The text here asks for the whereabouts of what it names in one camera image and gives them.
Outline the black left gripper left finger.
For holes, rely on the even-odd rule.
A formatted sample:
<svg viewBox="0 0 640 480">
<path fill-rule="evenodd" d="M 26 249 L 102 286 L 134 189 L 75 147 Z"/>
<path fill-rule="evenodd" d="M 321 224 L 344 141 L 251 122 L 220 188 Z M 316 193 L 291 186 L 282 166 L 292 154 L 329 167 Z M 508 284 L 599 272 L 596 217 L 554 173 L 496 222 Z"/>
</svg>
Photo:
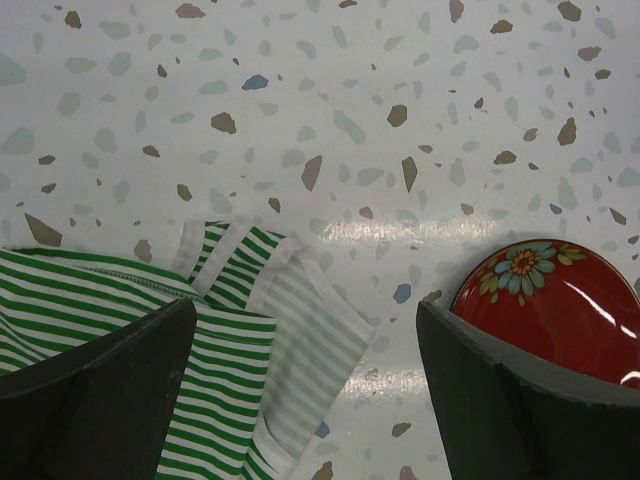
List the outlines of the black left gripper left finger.
<svg viewBox="0 0 640 480">
<path fill-rule="evenodd" d="M 195 328 L 177 300 L 2 376 L 2 478 L 154 478 Z"/>
</svg>

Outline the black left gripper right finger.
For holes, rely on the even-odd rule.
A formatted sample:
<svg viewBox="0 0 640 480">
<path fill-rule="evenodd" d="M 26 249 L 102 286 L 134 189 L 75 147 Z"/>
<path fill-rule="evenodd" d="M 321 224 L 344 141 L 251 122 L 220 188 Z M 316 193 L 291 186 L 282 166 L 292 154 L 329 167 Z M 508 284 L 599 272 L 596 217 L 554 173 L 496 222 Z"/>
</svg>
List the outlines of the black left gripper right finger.
<svg viewBox="0 0 640 480">
<path fill-rule="evenodd" d="M 454 479 L 636 479 L 639 392 L 420 302 L 416 331 Z"/>
</svg>

